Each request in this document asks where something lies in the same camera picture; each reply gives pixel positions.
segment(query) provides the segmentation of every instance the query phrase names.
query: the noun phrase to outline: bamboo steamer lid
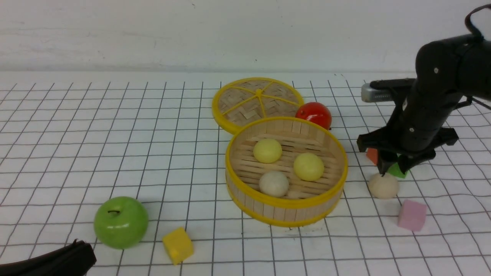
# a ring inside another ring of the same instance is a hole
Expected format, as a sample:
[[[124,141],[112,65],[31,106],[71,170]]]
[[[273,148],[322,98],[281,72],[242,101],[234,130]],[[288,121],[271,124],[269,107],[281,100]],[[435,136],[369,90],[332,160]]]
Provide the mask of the bamboo steamer lid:
[[[268,117],[294,117],[302,96],[290,85],[268,78],[231,82],[214,96],[212,113],[225,131],[236,134],[243,126]]]

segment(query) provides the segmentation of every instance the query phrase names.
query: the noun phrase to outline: black object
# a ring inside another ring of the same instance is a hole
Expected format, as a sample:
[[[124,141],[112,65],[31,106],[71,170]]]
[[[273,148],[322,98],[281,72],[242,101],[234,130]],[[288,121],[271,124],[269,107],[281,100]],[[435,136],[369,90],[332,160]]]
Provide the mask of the black object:
[[[90,244],[72,244],[39,257],[0,265],[0,276],[83,276],[97,259]]]
[[[484,39],[470,17],[465,18],[471,34],[433,41],[416,56],[415,79],[373,81],[369,89],[390,94],[395,109],[387,125],[358,136],[360,152],[378,150],[378,170],[385,175],[395,163],[402,173],[435,158],[435,148],[454,145],[459,137],[453,128],[442,127],[450,113],[472,102],[473,97],[491,100],[491,42]]]

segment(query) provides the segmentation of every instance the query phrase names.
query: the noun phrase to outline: white table surface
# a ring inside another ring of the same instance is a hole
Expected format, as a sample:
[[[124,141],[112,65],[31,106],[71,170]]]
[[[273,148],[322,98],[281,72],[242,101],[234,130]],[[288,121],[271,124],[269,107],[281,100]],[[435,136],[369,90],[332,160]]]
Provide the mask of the white table surface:
[[[214,122],[211,100],[251,76],[291,83],[334,116],[349,174],[342,200],[318,223],[269,227],[230,200],[231,136]],[[367,190],[377,170],[355,140],[383,126],[393,104],[362,102],[360,86],[403,77],[413,75],[0,73],[0,263],[79,239],[94,247],[91,276],[491,275],[489,110],[453,112],[445,125],[459,142],[400,179],[397,198]],[[98,242],[92,225],[100,204],[119,195],[140,200],[150,216],[143,241],[126,250]],[[397,227],[405,199],[429,207],[420,232]],[[161,240],[180,226],[195,253],[173,266]]]

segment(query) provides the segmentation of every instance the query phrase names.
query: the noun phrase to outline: yellow cube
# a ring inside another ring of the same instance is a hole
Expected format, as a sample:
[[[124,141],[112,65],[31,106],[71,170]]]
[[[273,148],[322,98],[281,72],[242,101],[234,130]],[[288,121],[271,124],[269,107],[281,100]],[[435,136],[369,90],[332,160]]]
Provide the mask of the yellow cube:
[[[192,241],[182,227],[164,236],[162,242],[174,265],[181,263],[194,254]]]

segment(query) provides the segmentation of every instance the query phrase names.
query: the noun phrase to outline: red tomato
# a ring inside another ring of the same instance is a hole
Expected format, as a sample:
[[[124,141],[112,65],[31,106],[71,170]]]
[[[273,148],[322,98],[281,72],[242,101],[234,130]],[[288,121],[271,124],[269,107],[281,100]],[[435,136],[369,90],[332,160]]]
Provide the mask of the red tomato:
[[[295,117],[320,125],[327,130],[331,127],[331,112],[325,105],[318,102],[304,104],[297,110]]]

